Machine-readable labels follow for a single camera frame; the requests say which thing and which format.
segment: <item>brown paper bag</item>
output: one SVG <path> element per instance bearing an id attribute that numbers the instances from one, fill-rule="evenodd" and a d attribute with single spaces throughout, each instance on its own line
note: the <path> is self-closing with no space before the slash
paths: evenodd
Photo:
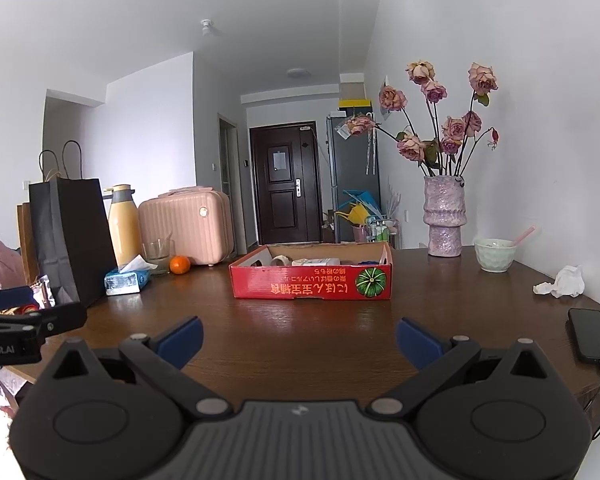
<path id="1" fill-rule="evenodd" d="M 27 285 L 33 284 L 38 278 L 38 262 L 36 260 L 36 247 L 33 242 L 33 228 L 31 227 L 31 209 L 29 202 L 18 206 L 18 236 L 20 237 L 20 253 L 22 266 Z"/>

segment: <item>green leaf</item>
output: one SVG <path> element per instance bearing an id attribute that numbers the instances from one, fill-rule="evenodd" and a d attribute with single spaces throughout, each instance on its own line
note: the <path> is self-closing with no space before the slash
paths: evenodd
<path id="1" fill-rule="evenodd" d="M 427 163 L 433 168 L 433 165 L 436 164 L 436 161 L 438 160 L 438 153 L 440 152 L 440 147 L 438 146 L 438 142 L 435 140 L 426 140 L 425 144 L 426 147 L 424 148 L 424 158 L 427 161 Z"/>
<path id="2" fill-rule="evenodd" d="M 482 106 L 489 106 L 489 94 L 478 95 L 476 99 Z"/>

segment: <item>brown table top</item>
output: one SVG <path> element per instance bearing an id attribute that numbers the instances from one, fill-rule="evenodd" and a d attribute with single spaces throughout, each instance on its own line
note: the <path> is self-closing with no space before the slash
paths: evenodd
<path id="1" fill-rule="evenodd" d="M 576 359 L 567 311 L 600 305 L 584 296 L 533 294 L 532 286 L 546 280 L 517 262 L 504 274 L 483 272 L 472 247 L 460 258 L 415 249 L 394 251 L 391 301 L 236 300 L 226 265 L 197 267 L 158 277 L 141 294 L 103 298 L 80 330 L 48 339 L 41 363 L 13 368 L 35 380 L 68 336 L 111 347 L 132 333 L 155 335 L 196 315 L 205 342 L 184 372 L 234 406 L 257 398 L 366 404 L 415 373 L 394 335 L 398 320 L 409 316 L 440 337 L 466 334 L 485 348 L 535 339 L 581 397 L 597 389 L 600 377 L 596 367 Z"/>

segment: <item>ceiling light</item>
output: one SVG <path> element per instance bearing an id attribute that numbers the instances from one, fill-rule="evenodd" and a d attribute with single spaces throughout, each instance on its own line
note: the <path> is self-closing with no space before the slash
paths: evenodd
<path id="1" fill-rule="evenodd" d="M 311 73 L 305 68 L 291 68 L 286 71 L 286 75 L 291 79 L 302 79 L 303 77 L 309 77 Z"/>
<path id="2" fill-rule="evenodd" d="M 212 22 L 211 20 L 202 20 L 200 22 L 200 25 L 202 25 L 203 36 L 208 36 L 213 32 L 212 27 L 214 26 L 214 22 Z"/>

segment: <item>dried rose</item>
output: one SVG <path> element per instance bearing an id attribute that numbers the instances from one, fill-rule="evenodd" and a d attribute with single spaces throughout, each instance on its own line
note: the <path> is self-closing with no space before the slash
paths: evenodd
<path id="1" fill-rule="evenodd" d="M 477 95 L 488 94 L 491 90 L 497 90 L 496 76 L 493 75 L 493 68 L 482 66 L 477 63 L 471 64 L 469 70 L 469 83 Z"/>
<path id="2" fill-rule="evenodd" d="M 407 72 L 409 73 L 409 80 L 417 85 L 424 85 L 424 83 L 429 79 L 433 79 L 436 75 L 433 65 L 429 61 L 423 60 L 419 60 L 416 63 L 409 63 L 407 65 Z"/>
<path id="3" fill-rule="evenodd" d="M 347 129 L 351 135 L 368 134 L 376 127 L 376 123 L 366 115 L 360 115 L 347 121 Z"/>
<path id="4" fill-rule="evenodd" d="M 401 90 L 396 90 L 392 86 L 384 86 L 379 95 L 380 106 L 390 112 L 398 112 L 407 104 L 407 98 Z"/>
<path id="5" fill-rule="evenodd" d="M 464 140 L 464 130 L 468 129 L 464 122 L 464 119 L 453 119 L 447 117 L 445 123 L 442 125 L 442 132 L 445 137 L 453 140 Z"/>
<path id="6" fill-rule="evenodd" d="M 498 145 L 498 141 L 500 140 L 500 136 L 498 134 L 498 131 L 495 128 L 491 129 L 491 142 L 487 142 L 487 145 L 492 149 L 495 150 L 497 145 Z"/>
<path id="7" fill-rule="evenodd" d="M 417 162 L 424 161 L 425 143 L 416 134 L 406 134 L 403 140 L 398 141 L 397 147 L 403 157 Z"/>
<path id="8" fill-rule="evenodd" d="M 440 141 L 440 146 L 442 147 L 442 151 L 445 152 L 447 155 L 455 155 L 458 152 L 458 150 L 460 149 L 461 145 L 462 145 L 461 140 L 449 139 L 448 137 L 444 137 Z"/>
<path id="9" fill-rule="evenodd" d="M 420 86 L 420 91 L 430 103 L 437 103 L 443 97 L 446 97 L 446 88 L 439 82 L 429 79 L 424 85 Z"/>
<path id="10" fill-rule="evenodd" d="M 462 119 L 465 124 L 469 123 L 469 127 L 466 130 L 467 137 L 475 137 L 475 133 L 482 129 L 482 119 L 478 117 L 477 113 L 467 112 Z"/>

